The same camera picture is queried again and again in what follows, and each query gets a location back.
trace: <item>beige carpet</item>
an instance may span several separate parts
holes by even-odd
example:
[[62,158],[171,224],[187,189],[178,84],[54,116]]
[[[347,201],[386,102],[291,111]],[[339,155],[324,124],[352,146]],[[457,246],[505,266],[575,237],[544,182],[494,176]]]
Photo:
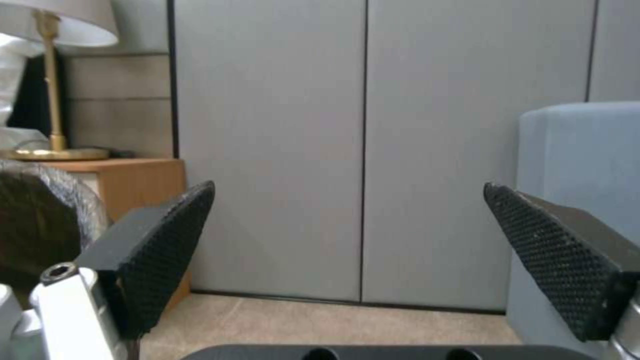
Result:
[[142,340],[142,360],[230,343],[518,344],[503,316],[191,295]]

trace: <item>wooden cabinet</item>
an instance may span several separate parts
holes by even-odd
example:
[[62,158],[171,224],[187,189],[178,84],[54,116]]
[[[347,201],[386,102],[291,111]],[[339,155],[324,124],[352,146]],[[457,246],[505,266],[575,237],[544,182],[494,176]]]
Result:
[[[43,165],[64,170],[88,185],[103,201],[107,214],[117,221],[129,210],[161,204],[186,189],[184,162],[178,159],[109,159],[52,161]],[[191,274],[180,282],[167,309],[190,290]]]

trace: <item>gray fabric panel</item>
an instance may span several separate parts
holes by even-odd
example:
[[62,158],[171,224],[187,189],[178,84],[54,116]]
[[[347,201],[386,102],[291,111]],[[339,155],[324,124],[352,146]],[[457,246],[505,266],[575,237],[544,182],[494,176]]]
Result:
[[514,185],[517,119],[583,101],[594,1],[370,0],[364,300],[504,309],[485,181]]
[[218,186],[194,289],[357,300],[364,0],[175,5],[180,155]]
[[600,0],[589,101],[640,100],[640,1]]

